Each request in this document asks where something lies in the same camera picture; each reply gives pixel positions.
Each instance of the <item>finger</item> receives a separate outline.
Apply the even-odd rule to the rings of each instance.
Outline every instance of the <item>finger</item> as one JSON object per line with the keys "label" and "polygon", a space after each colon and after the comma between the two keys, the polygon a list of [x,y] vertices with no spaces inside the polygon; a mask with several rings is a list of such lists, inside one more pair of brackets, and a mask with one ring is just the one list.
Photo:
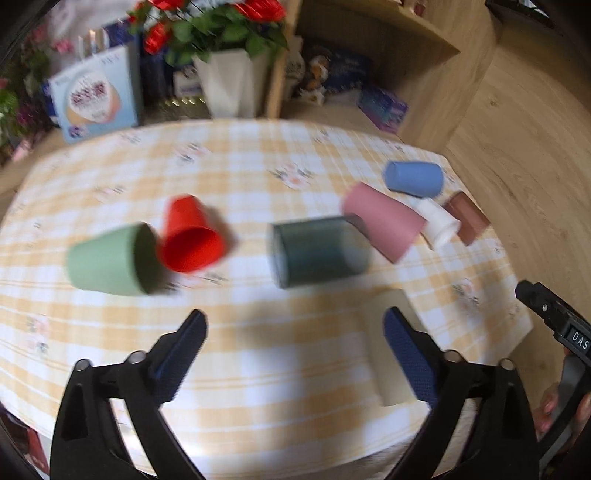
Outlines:
{"label": "finger", "polygon": [[552,423],[550,416],[546,415],[542,408],[536,408],[531,415],[534,419],[534,426],[538,435],[546,433]]}
{"label": "finger", "polygon": [[581,423],[581,430],[591,417],[591,394],[588,393],[583,397],[581,403],[579,404],[579,408],[577,409],[576,419],[579,423]]}
{"label": "finger", "polygon": [[573,436],[570,438],[569,447],[573,446],[579,438],[579,435],[587,425],[589,417],[591,416],[591,394],[587,394],[581,400],[579,408],[575,414],[576,426],[573,429]]}
{"label": "finger", "polygon": [[544,413],[551,413],[558,405],[558,382],[550,385],[544,394],[540,406]]}

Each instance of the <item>blue cup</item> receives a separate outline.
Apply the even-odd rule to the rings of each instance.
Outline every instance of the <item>blue cup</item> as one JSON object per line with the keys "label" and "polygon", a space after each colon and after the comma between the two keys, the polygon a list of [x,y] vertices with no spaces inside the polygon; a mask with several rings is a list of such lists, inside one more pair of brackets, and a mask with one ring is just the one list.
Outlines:
{"label": "blue cup", "polygon": [[388,190],[433,198],[443,189],[443,170],[434,163],[391,161],[382,174]]}

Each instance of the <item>wooden shelf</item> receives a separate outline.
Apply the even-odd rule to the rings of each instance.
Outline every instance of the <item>wooden shelf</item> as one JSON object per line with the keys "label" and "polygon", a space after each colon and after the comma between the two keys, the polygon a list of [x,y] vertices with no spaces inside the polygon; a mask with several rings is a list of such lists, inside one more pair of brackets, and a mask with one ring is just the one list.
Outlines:
{"label": "wooden shelf", "polygon": [[430,38],[460,51],[457,45],[441,29],[422,17],[413,14],[394,0],[324,0],[341,8],[376,18],[390,25],[425,38]]}
{"label": "wooden shelf", "polygon": [[302,122],[328,125],[330,127],[344,128],[345,130],[354,130],[402,143],[396,135],[382,132],[378,129],[378,127],[376,127],[372,121],[354,105],[328,103],[323,106],[316,106],[299,101],[290,101],[283,103],[281,117],[289,120],[299,120]]}

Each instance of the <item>yellow checkered tablecloth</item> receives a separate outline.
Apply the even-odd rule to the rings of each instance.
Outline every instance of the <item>yellow checkered tablecloth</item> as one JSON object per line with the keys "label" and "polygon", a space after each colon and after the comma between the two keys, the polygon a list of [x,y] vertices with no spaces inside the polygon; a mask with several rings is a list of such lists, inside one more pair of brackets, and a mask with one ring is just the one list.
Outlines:
{"label": "yellow checkered tablecloth", "polygon": [[[358,181],[388,192],[388,160],[446,172],[443,201],[466,190],[447,160],[369,135],[284,121],[162,124],[86,141],[40,161],[0,231],[0,401],[51,436],[73,364],[123,361],[176,330],[193,308],[209,337],[163,415],[208,478],[289,476],[407,442],[427,407],[381,407],[359,306],[403,288],[442,349],[495,363],[530,330],[493,229],[440,252],[421,237],[396,265],[374,251],[368,273],[282,291],[267,257],[269,223],[338,215]],[[136,221],[161,231],[170,197],[191,193],[236,239],[230,254],[153,296],[75,290],[69,246]],[[146,460],[115,404],[137,464]]]}

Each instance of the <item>white vase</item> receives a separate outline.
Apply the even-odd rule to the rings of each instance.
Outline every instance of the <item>white vase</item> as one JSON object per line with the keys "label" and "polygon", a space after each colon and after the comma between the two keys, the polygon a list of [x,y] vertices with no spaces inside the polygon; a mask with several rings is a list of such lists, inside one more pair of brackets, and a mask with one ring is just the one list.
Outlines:
{"label": "white vase", "polygon": [[208,62],[194,57],[193,63],[212,117],[254,118],[260,113],[269,67],[267,51],[254,59],[243,49],[218,51]]}

